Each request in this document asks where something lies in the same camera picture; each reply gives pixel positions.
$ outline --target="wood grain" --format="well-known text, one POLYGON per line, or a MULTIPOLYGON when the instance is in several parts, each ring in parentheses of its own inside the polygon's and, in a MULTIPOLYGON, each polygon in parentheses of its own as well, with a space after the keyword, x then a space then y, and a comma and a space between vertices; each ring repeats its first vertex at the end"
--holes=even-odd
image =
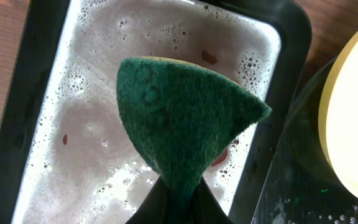
MULTIPOLYGON (((334 58, 358 30, 358 0, 296 0, 310 18, 313 39, 301 86, 334 58)), ((28 0, 0 0, 0 119, 21 39, 28 0)))

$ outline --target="baking tray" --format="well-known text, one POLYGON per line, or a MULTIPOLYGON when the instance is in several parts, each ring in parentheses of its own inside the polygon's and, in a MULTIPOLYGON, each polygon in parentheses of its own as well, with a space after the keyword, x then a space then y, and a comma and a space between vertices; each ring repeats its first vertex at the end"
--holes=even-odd
POLYGON ((358 198, 328 164, 318 136, 321 93, 334 62, 317 72, 291 104, 255 224, 358 224, 358 198))
POLYGON ((114 217, 120 223, 135 212, 157 175, 126 140, 114 106, 114 76, 122 58, 139 55, 208 67, 273 108, 204 175, 229 217, 250 222, 310 45, 303 11, 290 1, 68 6, 30 6, 0 130, 0 222, 103 223, 114 217))

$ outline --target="green scouring pad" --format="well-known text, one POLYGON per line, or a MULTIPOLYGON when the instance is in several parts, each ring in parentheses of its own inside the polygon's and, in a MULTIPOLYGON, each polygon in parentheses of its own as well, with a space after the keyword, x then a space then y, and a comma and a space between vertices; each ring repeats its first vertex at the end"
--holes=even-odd
POLYGON ((226 77, 178 60, 121 62, 119 114, 137 152, 171 194, 170 213, 186 213, 203 172, 224 148, 271 109, 226 77))

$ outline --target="sponge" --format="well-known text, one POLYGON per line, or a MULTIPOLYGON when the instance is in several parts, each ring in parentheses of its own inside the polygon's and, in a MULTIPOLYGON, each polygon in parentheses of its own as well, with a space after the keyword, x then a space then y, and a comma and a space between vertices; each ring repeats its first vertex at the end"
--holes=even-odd
POLYGON ((271 109, 226 77, 178 60, 127 58, 117 102, 137 152, 170 191, 170 214, 186 215, 206 168, 271 109))

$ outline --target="wet sponge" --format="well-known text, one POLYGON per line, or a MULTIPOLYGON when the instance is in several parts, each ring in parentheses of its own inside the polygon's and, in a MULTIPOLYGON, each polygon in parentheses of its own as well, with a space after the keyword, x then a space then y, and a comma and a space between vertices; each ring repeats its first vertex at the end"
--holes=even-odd
POLYGON ((127 58, 117 75, 122 123, 137 152, 184 212, 206 168, 271 109, 243 87, 197 65, 127 58))

